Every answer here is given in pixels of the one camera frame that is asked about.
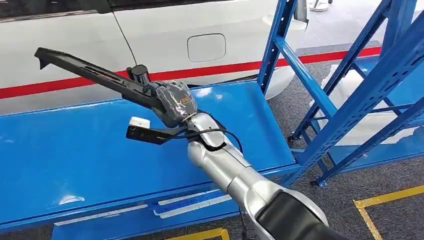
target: rack foot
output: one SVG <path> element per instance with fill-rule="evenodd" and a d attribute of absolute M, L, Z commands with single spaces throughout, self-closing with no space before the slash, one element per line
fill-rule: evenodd
<path fill-rule="evenodd" d="M 320 188 L 326 187 L 328 185 L 325 180 L 318 182 L 318 177 L 316 178 L 316 180 L 312 180 L 309 183 L 313 187 L 320 187 Z"/>

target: car door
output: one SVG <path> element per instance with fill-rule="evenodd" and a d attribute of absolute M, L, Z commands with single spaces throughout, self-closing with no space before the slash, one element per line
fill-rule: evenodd
<path fill-rule="evenodd" d="M 45 47 L 114 72 L 135 64 L 114 14 L 84 3 L 0 0 L 0 115 L 119 97 L 54 65 L 40 71 L 34 57 Z"/>
<path fill-rule="evenodd" d="M 277 2 L 109 1 L 137 64 L 147 66 L 153 80 L 180 79 L 194 85 L 257 74 Z M 290 25 L 288 42 L 294 50 L 304 38 L 306 12 L 298 7 L 296 15 L 303 20 Z M 293 75 L 290 67 L 276 71 L 267 97 L 280 93 Z"/>

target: blue shelf board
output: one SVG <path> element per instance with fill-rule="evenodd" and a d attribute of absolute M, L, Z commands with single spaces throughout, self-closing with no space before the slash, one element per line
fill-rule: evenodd
<path fill-rule="evenodd" d="M 352 67 L 363 77 L 376 66 L 380 56 L 357 58 Z M 424 63 L 421 63 L 405 80 L 403 80 L 385 99 L 388 105 L 398 106 L 413 104 L 424 97 Z"/>
<path fill-rule="evenodd" d="M 200 109 L 239 137 L 257 171 L 294 166 L 256 81 L 192 94 Z M 154 145 L 125 138 L 132 116 L 165 128 L 151 110 L 123 99 L 0 116 L 0 192 L 7 194 L 0 198 L 0 232 L 214 188 L 188 159 L 187 140 Z"/>
<path fill-rule="evenodd" d="M 361 77 L 365 78 L 376 66 L 379 58 L 379 55 L 360 57 L 353 61 L 352 67 L 359 73 L 359 75 L 361 75 Z"/>
<path fill-rule="evenodd" d="M 320 131 L 317 121 L 312 121 L 311 125 L 314 131 Z M 335 145 L 328 150 L 328 156 L 335 166 L 357 147 L 359 145 Z M 377 145 L 340 172 L 370 168 L 422 155 L 424 155 L 424 126 L 418 127 L 412 135 L 401 138 L 397 143 Z"/>

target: blue steel beam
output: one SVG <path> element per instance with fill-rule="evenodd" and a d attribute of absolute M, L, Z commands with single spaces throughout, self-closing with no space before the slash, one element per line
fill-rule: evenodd
<path fill-rule="evenodd" d="M 380 58 L 411 25 L 417 0 L 392 0 L 387 16 L 387 27 L 381 46 Z"/>
<path fill-rule="evenodd" d="M 302 167 L 286 176 L 282 184 L 290 186 L 315 165 L 328 149 L 342 139 L 413 70 L 424 62 L 424 12 L 410 25 L 402 41 L 381 58 L 374 69 L 338 109 L 319 134 L 297 159 Z"/>
<path fill-rule="evenodd" d="M 384 12 L 388 9 L 390 2 L 391 0 L 382 0 L 380 5 L 378 5 L 377 9 L 372 14 L 371 18 L 368 20 L 365 27 L 360 32 L 359 36 L 353 42 L 346 56 L 343 58 L 343 60 L 341 60 L 337 69 L 335 70 L 335 72 L 333 73 L 333 75 L 328 80 L 327 84 L 325 85 L 323 90 L 327 95 L 330 95 L 330 93 L 339 83 L 340 79 L 342 79 L 342 77 L 349 71 L 352 63 L 354 62 L 358 54 L 365 47 L 365 45 L 368 43 L 368 41 L 377 31 L 377 29 L 379 29 L 383 21 L 386 19 L 386 17 L 384 16 Z M 304 130 L 309 125 L 309 119 L 311 119 L 317 113 L 317 111 L 318 111 L 318 105 L 315 102 L 306 113 L 302 122 L 294 131 L 293 137 L 295 139 L 299 138 L 301 131 Z"/>
<path fill-rule="evenodd" d="M 415 120 L 422 113 L 424 113 L 424 97 L 418 100 L 413 106 L 408 108 L 408 110 L 399 115 L 396 119 L 387 124 L 383 129 L 378 131 L 374 136 L 355 149 L 333 168 L 328 171 L 324 171 L 323 175 L 318 177 L 316 181 L 319 185 L 325 183 L 326 180 L 338 174 L 342 169 L 361 158 L 364 154 L 382 143 L 388 137 L 391 137 L 404 129 L 405 125 Z"/>
<path fill-rule="evenodd" d="M 306 69 L 305 65 L 299 60 L 298 56 L 293 52 L 283 37 L 275 36 L 274 43 L 284 58 L 290 64 L 299 80 L 305 86 L 306 90 L 315 100 L 316 104 L 321 108 L 324 115 L 331 119 L 337 112 L 336 106 L 331 102 L 329 96 L 323 91 L 312 74 Z"/>
<path fill-rule="evenodd" d="M 377 108 L 377 109 L 373 109 L 369 113 L 374 114 L 374 113 L 402 110 L 402 109 L 407 109 L 407 108 L 411 107 L 412 105 L 413 104 L 403 104 L 403 105 L 397 105 L 397 106 L 388 106 L 388 107 L 383 107 L 383 108 Z M 327 117 L 325 117 L 325 116 L 314 117 L 314 118 L 311 118 L 310 121 L 324 120 L 324 119 L 327 119 Z"/>
<path fill-rule="evenodd" d="M 257 83 L 265 94 L 273 76 L 274 69 L 277 64 L 280 52 L 274 45 L 275 36 L 286 37 L 295 11 L 297 0 L 279 0 L 274 14 L 271 30 L 269 31 L 268 42 L 266 43 L 265 53 L 263 54 L 262 64 L 259 74 L 257 75 Z"/>

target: yellow floor marking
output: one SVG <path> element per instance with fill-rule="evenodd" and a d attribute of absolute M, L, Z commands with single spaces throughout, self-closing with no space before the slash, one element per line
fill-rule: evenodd
<path fill-rule="evenodd" d="M 184 236 L 168 238 L 166 240 L 206 240 L 211 238 L 221 237 L 222 240 L 230 240 L 228 231 L 224 228 L 215 228 L 212 230 L 196 232 Z"/>
<path fill-rule="evenodd" d="M 353 200 L 353 203 L 355 204 L 360 215 L 362 216 L 363 220 L 368 226 L 368 229 L 371 232 L 374 239 L 383 240 L 382 236 L 380 235 L 379 231 L 377 230 L 376 226 L 374 225 L 373 221 L 371 220 L 365 208 L 369 206 L 391 202 L 398 199 L 411 197 L 418 194 L 424 194 L 424 185 L 408 188 L 401 191 L 395 191 L 395 192 L 383 194 L 380 196 L 374 196 L 374 197 L 370 197 L 363 200 L 358 200 L 358 201 Z"/>
<path fill-rule="evenodd" d="M 371 220 L 371 217 L 368 215 L 367 210 L 365 210 L 364 207 L 358 206 L 357 202 L 353 200 L 355 203 L 356 208 L 358 209 L 360 215 L 362 216 L 363 220 L 365 221 L 366 225 L 368 226 L 369 231 L 371 232 L 372 236 L 375 240 L 383 240 L 382 236 L 380 235 L 379 231 L 377 230 L 376 226 L 374 225 L 373 221 Z"/>

